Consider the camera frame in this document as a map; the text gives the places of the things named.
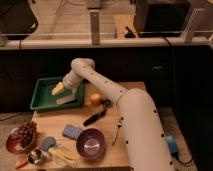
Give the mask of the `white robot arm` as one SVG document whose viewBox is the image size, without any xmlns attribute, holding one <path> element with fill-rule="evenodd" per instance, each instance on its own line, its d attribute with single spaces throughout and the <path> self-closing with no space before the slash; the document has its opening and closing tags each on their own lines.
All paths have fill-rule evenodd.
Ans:
<svg viewBox="0 0 213 171">
<path fill-rule="evenodd" d="M 75 58 L 70 72 L 52 89 L 51 94 L 57 95 L 65 89 L 76 92 L 83 79 L 118 107 L 123 117 L 122 127 L 133 171 L 175 171 L 152 97 L 143 89 L 126 89 L 99 74 L 90 58 Z"/>
</svg>

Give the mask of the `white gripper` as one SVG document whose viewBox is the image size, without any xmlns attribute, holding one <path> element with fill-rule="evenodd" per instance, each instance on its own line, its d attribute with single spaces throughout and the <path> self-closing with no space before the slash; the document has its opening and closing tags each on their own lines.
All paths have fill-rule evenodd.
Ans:
<svg viewBox="0 0 213 171">
<path fill-rule="evenodd" d="M 78 76 L 74 71 L 70 71 L 67 73 L 63 78 L 63 83 L 59 82 L 52 90 L 51 94 L 53 96 L 60 94 L 64 91 L 64 87 L 69 90 L 76 90 L 80 83 L 82 81 L 82 78 Z"/>
</svg>

